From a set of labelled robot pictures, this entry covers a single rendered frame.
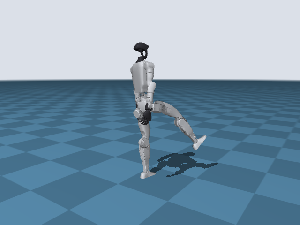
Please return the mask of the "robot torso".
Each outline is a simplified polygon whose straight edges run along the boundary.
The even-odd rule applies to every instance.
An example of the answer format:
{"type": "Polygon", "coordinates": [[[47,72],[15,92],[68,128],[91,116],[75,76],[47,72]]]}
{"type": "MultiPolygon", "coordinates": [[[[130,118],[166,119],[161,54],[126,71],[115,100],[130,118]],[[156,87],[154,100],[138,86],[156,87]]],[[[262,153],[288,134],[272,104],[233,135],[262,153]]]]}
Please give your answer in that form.
{"type": "MultiPolygon", "coordinates": [[[[148,62],[144,59],[141,62],[134,63],[132,66],[132,75],[133,75],[133,85],[136,93],[141,93],[140,102],[138,102],[138,108],[140,113],[144,113],[146,99],[147,99],[147,78],[146,78],[146,70],[144,69],[144,63],[148,62]]],[[[150,111],[153,112],[153,111],[150,111]]]]}

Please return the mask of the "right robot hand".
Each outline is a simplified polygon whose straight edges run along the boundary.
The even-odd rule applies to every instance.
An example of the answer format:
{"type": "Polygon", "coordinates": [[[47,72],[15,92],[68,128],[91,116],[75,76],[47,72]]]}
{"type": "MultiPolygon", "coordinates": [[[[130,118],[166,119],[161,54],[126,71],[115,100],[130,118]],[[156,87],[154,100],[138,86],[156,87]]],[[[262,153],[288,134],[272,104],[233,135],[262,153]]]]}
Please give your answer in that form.
{"type": "Polygon", "coordinates": [[[142,122],[141,124],[143,124],[143,125],[147,125],[150,121],[151,121],[151,110],[152,109],[149,109],[148,108],[148,103],[146,104],[146,106],[145,106],[145,112],[144,112],[144,114],[143,114],[143,118],[142,118],[142,120],[140,121],[140,122],[142,122]]]}

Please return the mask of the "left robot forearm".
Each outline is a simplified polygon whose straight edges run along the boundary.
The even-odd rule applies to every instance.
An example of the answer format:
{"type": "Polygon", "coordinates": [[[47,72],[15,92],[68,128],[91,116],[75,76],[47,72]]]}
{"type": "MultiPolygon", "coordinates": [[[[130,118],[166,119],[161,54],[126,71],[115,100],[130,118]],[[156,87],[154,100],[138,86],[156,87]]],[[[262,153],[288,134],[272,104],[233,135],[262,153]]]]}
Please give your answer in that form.
{"type": "Polygon", "coordinates": [[[141,93],[136,93],[134,90],[134,95],[135,95],[135,101],[138,104],[138,102],[140,102],[141,93]]]}

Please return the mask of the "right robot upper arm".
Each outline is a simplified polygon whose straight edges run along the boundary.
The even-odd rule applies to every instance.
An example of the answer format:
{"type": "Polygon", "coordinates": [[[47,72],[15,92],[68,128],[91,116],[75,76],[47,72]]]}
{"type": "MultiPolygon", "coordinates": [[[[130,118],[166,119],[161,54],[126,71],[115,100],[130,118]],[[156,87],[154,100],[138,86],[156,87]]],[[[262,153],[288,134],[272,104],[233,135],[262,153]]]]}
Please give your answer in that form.
{"type": "Polygon", "coordinates": [[[151,62],[145,62],[144,63],[144,69],[146,70],[146,78],[147,78],[147,87],[152,81],[154,77],[154,63],[151,62]]]}

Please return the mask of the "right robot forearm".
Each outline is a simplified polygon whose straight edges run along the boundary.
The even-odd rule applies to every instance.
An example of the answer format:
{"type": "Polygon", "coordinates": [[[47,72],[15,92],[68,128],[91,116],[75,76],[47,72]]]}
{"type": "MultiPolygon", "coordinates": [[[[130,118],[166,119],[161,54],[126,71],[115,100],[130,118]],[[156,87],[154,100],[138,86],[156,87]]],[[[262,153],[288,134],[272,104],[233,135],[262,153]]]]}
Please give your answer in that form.
{"type": "Polygon", "coordinates": [[[153,96],[154,96],[154,89],[156,87],[156,84],[154,82],[151,82],[148,86],[147,90],[147,99],[146,99],[146,104],[148,103],[148,108],[152,108],[152,103],[153,103],[153,96]]]}

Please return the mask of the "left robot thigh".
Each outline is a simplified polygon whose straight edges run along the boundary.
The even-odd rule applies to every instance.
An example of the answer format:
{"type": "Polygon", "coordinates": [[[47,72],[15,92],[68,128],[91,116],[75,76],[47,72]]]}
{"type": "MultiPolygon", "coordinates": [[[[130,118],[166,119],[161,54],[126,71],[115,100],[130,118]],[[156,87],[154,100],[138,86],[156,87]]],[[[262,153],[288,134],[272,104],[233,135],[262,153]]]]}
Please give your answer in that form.
{"type": "Polygon", "coordinates": [[[139,129],[141,131],[142,134],[142,138],[139,141],[139,145],[141,147],[147,147],[149,145],[149,136],[150,136],[150,126],[149,123],[147,125],[143,125],[141,124],[142,122],[140,122],[143,118],[143,114],[139,112],[139,108],[136,108],[133,111],[133,114],[136,118],[139,118],[138,120],[138,125],[139,125],[139,129]]]}

